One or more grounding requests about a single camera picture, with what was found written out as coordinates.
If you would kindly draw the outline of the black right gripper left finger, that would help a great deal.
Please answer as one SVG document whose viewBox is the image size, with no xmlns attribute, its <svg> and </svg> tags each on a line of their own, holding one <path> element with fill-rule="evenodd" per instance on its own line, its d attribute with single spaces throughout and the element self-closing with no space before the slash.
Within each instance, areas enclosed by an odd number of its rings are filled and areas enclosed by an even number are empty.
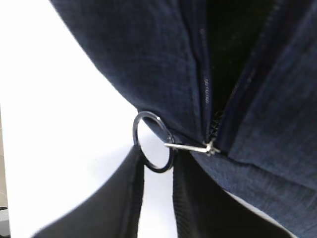
<svg viewBox="0 0 317 238">
<path fill-rule="evenodd" d="M 144 155 L 133 146 L 90 198 L 37 232 L 36 238 L 136 238 L 144 193 Z"/>
</svg>

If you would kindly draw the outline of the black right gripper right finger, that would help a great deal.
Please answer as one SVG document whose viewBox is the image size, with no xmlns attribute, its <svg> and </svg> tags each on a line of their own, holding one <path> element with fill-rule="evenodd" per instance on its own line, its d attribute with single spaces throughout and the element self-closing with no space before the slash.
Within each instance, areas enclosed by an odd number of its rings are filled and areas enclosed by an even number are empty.
<svg viewBox="0 0 317 238">
<path fill-rule="evenodd" d="M 290 238 L 292 183 L 225 154 L 173 151 L 173 205 L 181 238 Z"/>
</svg>

